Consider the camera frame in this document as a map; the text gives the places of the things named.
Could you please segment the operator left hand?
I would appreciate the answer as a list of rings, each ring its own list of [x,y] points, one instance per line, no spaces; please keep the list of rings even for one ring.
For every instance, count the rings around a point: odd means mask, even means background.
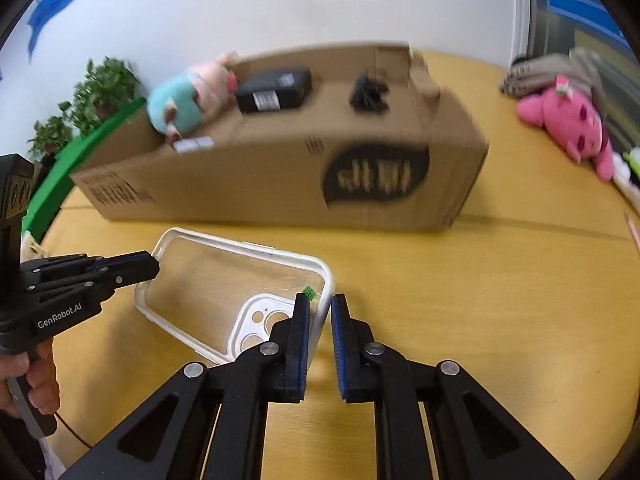
[[[0,408],[3,414],[20,418],[6,381],[26,376],[29,384],[28,400],[43,415],[53,415],[60,408],[60,385],[56,379],[53,340],[43,341],[35,348],[35,357],[26,352],[0,359]]]

